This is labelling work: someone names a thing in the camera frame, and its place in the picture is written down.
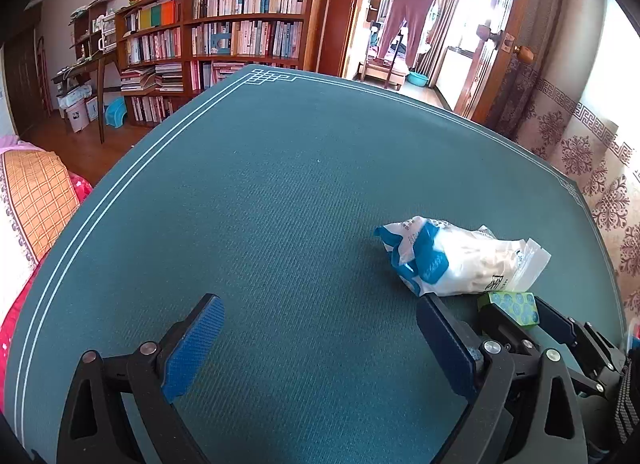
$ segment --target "table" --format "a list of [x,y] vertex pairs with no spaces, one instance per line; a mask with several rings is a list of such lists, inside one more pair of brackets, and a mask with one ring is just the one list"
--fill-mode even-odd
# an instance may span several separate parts
[[109,53],[97,53],[92,56],[92,59],[80,64],[79,66],[72,67],[70,70],[61,74],[55,75],[51,81],[53,83],[62,83],[62,92],[58,96],[66,96],[70,91],[68,86],[69,78],[75,78],[82,74],[88,74],[97,71],[97,92],[98,92],[98,129],[100,131],[100,143],[104,143],[104,67],[113,62],[118,67],[118,53],[117,51],[110,51]]
[[[532,237],[552,258],[531,290],[622,338],[602,239],[550,165],[395,92],[247,66],[147,134],[62,232],[15,331],[9,423],[53,462],[80,355],[159,339],[212,292],[225,326],[176,402],[212,462],[428,462],[465,403],[372,235],[417,214]],[[446,303],[473,316],[473,297]]]

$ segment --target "metal screw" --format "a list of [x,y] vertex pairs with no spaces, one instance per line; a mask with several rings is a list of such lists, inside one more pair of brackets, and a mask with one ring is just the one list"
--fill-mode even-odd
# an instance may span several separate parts
[[147,341],[146,343],[140,345],[140,352],[142,352],[145,356],[153,354],[156,349],[158,349],[158,345],[156,345],[152,341]]
[[484,350],[489,352],[489,354],[497,354],[500,352],[501,347],[497,341],[490,339],[489,341],[484,342]]
[[560,361],[560,352],[556,349],[549,349],[546,351],[546,357],[548,357],[551,361]]
[[95,360],[96,353],[92,350],[88,350],[84,354],[82,354],[82,363],[91,363]]

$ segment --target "blue plastic stool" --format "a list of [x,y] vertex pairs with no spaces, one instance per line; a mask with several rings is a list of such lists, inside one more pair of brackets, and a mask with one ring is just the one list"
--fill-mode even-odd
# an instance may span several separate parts
[[124,102],[124,96],[120,96],[107,107],[107,111],[104,113],[104,122],[111,125],[114,128],[122,127],[122,120],[127,113],[127,106]]

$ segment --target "green box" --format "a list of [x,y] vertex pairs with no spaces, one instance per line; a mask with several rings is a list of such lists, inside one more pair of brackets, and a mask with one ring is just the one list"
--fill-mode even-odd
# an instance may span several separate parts
[[540,323],[536,299],[533,293],[491,291],[478,298],[478,309],[482,309],[482,307],[489,303],[495,303],[521,327],[533,327]]

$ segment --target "desk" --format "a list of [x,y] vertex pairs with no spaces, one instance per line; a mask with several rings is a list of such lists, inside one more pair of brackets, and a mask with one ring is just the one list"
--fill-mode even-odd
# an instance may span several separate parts
[[53,462],[82,353],[131,352],[216,293],[225,325],[176,402],[213,463],[428,462],[465,403],[373,236],[418,214],[532,237],[552,255],[532,292],[622,338],[602,239],[557,170],[394,92],[246,66],[149,132],[62,232],[15,330],[6,418]]
[[85,62],[76,67],[72,67],[70,70],[55,75],[51,80],[53,83],[62,83],[62,93],[59,96],[66,96],[69,92],[68,80],[69,78],[75,78],[83,74],[88,74],[97,71],[97,92],[98,92],[98,128],[100,130],[100,143],[104,143],[104,66],[113,62],[120,72],[118,66],[118,53],[117,51],[110,51],[109,53],[97,53],[94,54],[91,60]]

